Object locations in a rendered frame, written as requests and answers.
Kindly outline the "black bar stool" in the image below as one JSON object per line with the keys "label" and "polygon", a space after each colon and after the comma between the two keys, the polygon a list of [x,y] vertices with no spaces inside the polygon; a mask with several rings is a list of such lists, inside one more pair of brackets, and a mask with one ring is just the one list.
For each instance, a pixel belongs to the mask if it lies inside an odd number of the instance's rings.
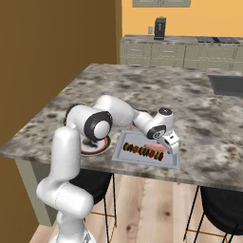
{"label": "black bar stool", "polygon": [[117,210],[114,210],[113,215],[107,213],[106,207],[106,193],[109,184],[112,184],[112,188],[115,188],[115,175],[113,173],[99,172],[94,170],[81,169],[78,176],[70,181],[71,184],[78,186],[87,192],[89,192],[94,199],[94,204],[98,204],[103,201],[105,218],[105,229],[106,229],[106,240],[107,243],[111,243],[112,237],[109,235],[108,230],[108,218],[114,218],[114,226],[117,227]]}
{"label": "black bar stool", "polygon": [[197,194],[201,196],[202,216],[196,230],[194,243],[196,243],[204,218],[207,218],[224,233],[221,243],[225,243],[228,234],[231,236],[228,243],[232,243],[236,235],[243,235],[243,192],[197,186],[183,239],[186,239],[189,232]]}

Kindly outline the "meat and vegetable skewer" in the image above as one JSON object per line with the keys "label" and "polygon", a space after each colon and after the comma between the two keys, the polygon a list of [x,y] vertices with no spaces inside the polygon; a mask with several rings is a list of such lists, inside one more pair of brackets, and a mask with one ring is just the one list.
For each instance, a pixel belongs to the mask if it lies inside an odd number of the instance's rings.
{"label": "meat and vegetable skewer", "polygon": [[140,147],[137,145],[134,145],[132,143],[126,142],[122,149],[126,152],[131,152],[133,154],[138,154],[143,157],[148,157],[149,159],[156,159],[158,161],[162,161],[163,159],[163,152],[156,152],[154,150],[147,149],[146,147]]}

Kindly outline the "pink raw steak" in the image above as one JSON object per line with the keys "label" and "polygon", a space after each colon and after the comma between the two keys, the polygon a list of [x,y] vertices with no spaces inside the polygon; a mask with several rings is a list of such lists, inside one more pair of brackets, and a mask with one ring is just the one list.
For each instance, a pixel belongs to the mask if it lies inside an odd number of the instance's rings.
{"label": "pink raw steak", "polygon": [[162,144],[145,144],[144,147],[150,150],[154,150],[156,152],[167,152],[167,149]]}

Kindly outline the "black hob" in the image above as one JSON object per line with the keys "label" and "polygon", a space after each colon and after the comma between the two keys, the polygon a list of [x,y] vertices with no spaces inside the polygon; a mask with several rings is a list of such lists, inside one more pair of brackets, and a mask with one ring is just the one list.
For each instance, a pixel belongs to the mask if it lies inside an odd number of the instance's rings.
{"label": "black hob", "polygon": [[239,44],[239,42],[233,37],[207,37],[197,36],[199,43],[213,43],[213,44]]}

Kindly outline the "white plate with red rim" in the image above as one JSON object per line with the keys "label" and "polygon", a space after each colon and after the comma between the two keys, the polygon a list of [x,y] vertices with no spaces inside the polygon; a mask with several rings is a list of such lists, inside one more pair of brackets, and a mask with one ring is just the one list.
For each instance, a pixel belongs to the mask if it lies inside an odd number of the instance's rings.
{"label": "white plate with red rim", "polygon": [[85,156],[93,156],[102,153],[110,145],[110,138],[106,136],[103,140],[93,141],[81,136],[81,153]]}

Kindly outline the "black coffee machine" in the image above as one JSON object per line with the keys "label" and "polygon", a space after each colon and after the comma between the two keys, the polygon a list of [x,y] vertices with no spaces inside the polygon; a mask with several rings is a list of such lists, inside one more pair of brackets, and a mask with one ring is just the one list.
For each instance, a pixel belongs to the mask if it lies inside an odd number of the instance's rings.
{"label": "black coffee machine", "polygon": [[165,35],[166,19],[158,17],[155,21],[154,39],[163,40]]}

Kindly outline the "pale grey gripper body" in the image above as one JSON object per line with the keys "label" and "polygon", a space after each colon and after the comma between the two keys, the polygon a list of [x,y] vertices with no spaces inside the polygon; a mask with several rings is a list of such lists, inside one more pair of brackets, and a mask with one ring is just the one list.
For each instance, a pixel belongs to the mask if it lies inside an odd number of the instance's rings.
{"label": "pale grey gripper body", "polygon": [[175,155],[178,152],[179,137],[175,132],[170,135],[163,135],[159,138],[159,143],[162,144],[169,154]]}

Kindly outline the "grey rectangular tray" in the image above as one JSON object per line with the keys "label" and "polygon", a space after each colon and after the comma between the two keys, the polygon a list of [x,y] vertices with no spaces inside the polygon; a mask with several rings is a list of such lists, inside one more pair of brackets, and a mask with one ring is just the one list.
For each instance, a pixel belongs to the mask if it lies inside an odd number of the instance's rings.
{"label": "grey rectangular tray", "polygon": [[141,132],[122,130],[112,157],[114,161],[124,161],[144,165],[153,165],[161,168],[179,168],[178,155],[172,155],[165,152],[162,161],[158,161],[156,159],[149,159],[148,157],[143,157],[138,154],[133,154],[131,152],[124,151],[122,147],[126,142],[132,143],[140,147],[143,147],[145,144],[157,143],[155,140],[147,139]]}

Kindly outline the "pale green kitchen island base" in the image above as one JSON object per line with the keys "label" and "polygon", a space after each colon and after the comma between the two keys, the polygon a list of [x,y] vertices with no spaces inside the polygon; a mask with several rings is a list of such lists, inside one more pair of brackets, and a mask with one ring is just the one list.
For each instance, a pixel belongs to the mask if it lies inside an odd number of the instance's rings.
{"label": "pale green kitchen island base", "polygon": [[15,162],[38,222],[41,225],[52,226],[56,220],[57,211],[44,204],[36,196],[37,186],[43,178],[48,176],[50,165],[22,159],[17,159]]}

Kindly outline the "pale green cupboard run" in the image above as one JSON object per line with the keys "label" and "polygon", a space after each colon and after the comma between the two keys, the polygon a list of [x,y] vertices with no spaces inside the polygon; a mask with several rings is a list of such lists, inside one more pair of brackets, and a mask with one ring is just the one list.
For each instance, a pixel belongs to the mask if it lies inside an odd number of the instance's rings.
{"label": "pale green cupboard run", "polygon": [[223,45],[120,43],[120,63],[243,71],[243,47]]}

